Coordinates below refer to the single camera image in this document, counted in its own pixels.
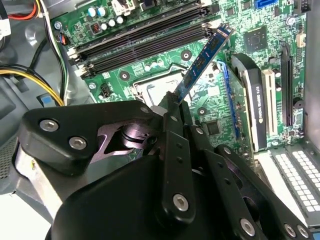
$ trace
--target white connector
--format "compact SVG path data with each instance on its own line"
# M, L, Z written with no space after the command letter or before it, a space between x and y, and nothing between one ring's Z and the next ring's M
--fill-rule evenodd
M276 77L271 69L263 70L262 84L268 118L268 132L270 136L278 135L277 101L276 101Z

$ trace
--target blue sata port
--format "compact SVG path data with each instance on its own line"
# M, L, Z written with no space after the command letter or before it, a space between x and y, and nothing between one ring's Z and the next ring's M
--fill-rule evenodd
M269 6L270 4L275 4L277 2L278 0L255 0L254 6L256 9L262 9L266 6Z

